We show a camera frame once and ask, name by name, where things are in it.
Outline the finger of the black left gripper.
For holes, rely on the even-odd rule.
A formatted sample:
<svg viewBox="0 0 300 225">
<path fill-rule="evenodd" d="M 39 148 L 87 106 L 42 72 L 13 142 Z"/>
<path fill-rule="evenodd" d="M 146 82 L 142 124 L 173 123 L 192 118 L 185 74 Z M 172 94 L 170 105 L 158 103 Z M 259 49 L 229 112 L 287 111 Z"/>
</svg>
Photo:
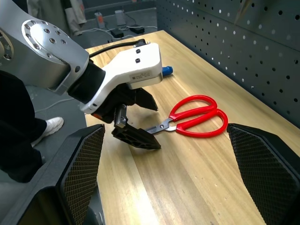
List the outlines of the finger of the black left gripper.
<svg viewBox="0 0 300 225">
<path fill-rule="evenodd" d="M 161 148 L 161 145 L 154 135 L 141 128 L 137 129 L 129 124 L 126 124 L 123 128 L 115 126 L 115 129 L 112 131 L 112 135 L 120 141 L 136 148 L 146 150 L 158 150 Z"/>
<path fill-rule="evenodd" d="M 154 97 L 143 88 L 135 90 L 135 103 L 143 108 L 157 111 L 158 106 L 155 102 Z"/>
</svg>

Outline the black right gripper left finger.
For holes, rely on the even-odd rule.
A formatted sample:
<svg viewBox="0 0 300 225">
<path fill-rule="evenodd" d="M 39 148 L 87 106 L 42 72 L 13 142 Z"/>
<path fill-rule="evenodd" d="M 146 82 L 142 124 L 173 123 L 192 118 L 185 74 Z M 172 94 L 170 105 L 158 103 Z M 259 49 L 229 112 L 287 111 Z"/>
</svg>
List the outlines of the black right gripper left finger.
<svg viewBox="0 0 300 225">
<path fill-rule="evenodd" d="M 105 225 L 97 176 L 105 127 L 69 135 L 26 184 L 0 182 L 0 225 Z"/>
</svg>

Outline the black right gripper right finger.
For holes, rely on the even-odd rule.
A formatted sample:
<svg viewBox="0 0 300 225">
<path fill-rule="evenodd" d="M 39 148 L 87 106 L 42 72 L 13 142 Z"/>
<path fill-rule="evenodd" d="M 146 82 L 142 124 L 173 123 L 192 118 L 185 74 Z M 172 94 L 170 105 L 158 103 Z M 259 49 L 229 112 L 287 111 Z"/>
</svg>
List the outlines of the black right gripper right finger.
<svg viewBox="0 0 300 225">
<path fill-rule="evenodd" d="M 267 225 L 300 225 L 300 157 L 277 135 L 230 123 L 245 187 Z"/>
</svg>

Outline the dark grey pegboard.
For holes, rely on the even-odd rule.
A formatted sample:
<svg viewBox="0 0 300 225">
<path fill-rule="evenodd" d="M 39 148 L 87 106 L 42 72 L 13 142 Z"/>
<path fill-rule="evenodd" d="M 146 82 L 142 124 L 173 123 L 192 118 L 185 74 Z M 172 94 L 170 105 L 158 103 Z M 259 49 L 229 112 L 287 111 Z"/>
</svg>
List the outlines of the dark grey pegboard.
<svg viewBox="0 0 300 225">
<path fill-rule="evenodd" d="M 300 128 L 300 0 L 157 0 L 157 25 Z"/>
</svg>

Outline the white sneaker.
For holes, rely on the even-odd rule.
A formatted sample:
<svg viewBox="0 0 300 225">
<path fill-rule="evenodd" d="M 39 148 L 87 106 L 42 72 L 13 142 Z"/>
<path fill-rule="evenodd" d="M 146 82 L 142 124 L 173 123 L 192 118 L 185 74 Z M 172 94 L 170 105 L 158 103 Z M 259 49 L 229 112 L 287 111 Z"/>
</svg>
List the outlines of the white sneaker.
<svg viewBox="0 0 300 225">
<path fill-rule="evenodd" d="M 43 138 L 59 131 L 64 125 L 64 119 L 62 117 L 54 117 L 49 120 L 38 119 L 37 121 L 39 130 L 36 132 L 37 137 L 34 137 L 31 142 L 32 147 L 40 143 Z"/>
</svg>

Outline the person's black trouser leg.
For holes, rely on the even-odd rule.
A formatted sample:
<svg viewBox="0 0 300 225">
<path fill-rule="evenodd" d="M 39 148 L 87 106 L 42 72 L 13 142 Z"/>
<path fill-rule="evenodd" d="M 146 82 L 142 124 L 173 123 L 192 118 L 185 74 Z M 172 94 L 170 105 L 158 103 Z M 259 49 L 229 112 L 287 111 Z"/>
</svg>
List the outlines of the person's black trouser leg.
<svg viewBox="0 0 300 225">
<path fill-rule="evenodd" d="M 0 71 L 0 170 L 17 182 L 29 182 L 43 165 L 31 143 L 45 129 L 46 121 L 35 117 L 24 83 Z"/>
</svg>

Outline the white box with orange label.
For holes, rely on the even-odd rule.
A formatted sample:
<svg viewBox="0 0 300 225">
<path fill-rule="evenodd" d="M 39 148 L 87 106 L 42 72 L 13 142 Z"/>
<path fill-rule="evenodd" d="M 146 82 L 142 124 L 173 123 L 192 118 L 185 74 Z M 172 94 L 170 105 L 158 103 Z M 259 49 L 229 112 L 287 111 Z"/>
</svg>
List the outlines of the white box with orange label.
<svg viewBox="0 0 300 225">
<path fill-rule="evenodd" d="M 100 29 L 105 28 L 105 22 L 103 19 L 103 15 L 100 12 L 95 12 L 94 13 L 95 19 L 97 21 L 97 25 Z"/>
</svg>

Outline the plain white box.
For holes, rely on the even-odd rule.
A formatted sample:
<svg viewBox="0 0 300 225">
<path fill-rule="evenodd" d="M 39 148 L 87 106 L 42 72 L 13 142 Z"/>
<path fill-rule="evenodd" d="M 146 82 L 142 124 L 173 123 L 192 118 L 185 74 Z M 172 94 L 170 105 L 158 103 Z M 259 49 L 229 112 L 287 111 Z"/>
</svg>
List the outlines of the plain white box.
<svg viewBox="0 0 300 225">
<path fill-rule="evenodd" d="M 123 10 L 116 10 L 115 11 L 115 18 L 117 26 L 126 25 L 126 16 Z"/>
</svg>

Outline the beige hanging jacket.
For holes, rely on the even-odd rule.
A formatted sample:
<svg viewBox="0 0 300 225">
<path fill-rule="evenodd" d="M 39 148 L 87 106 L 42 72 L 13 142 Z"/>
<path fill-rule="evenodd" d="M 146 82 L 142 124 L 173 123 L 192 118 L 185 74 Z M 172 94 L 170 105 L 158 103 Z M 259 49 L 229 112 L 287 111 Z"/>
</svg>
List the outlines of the beige hanging jacket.
<svg viewBox="0 0 300 225">
<path fill-rule="evenodd" d="M 31 16 L 50 22 L 69 36 L 81 35 L 87 22 L 83 0 L 27 0 L 27 7 Z"/>
</svg>

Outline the red handled scissors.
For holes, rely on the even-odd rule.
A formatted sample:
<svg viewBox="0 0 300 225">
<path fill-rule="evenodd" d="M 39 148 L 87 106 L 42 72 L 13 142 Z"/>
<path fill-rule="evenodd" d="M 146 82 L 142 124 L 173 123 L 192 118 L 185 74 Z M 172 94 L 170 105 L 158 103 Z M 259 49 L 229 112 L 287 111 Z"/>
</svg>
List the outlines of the red handled scissors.
<svg viewBox="0 0 300 225">
<path fill-rule="evenodd" d="M 184 112 L 177 113 L 176 111 L 183 105 L 192 101 L 204 101 L 208 103 L 207 106 L 193 108 Z M 197 126 L 213 117 L 219 117 L 223 125 L 214 131 L 196 133 L 188 131 L 189 128 Z M 228 126 L 228 117 L 218 108 L 218 105 L 214 99 L 205 95 L 193 95 L 179 101 L 169 113 L 169 117 L 154 127 L 146 129 L 150 134 L 156 134 L 161 131 L 172 132 L 175 131 L 178 134 L 192 137 L 192 138 L 211 138 L 222 134 Z"/>
</svg>

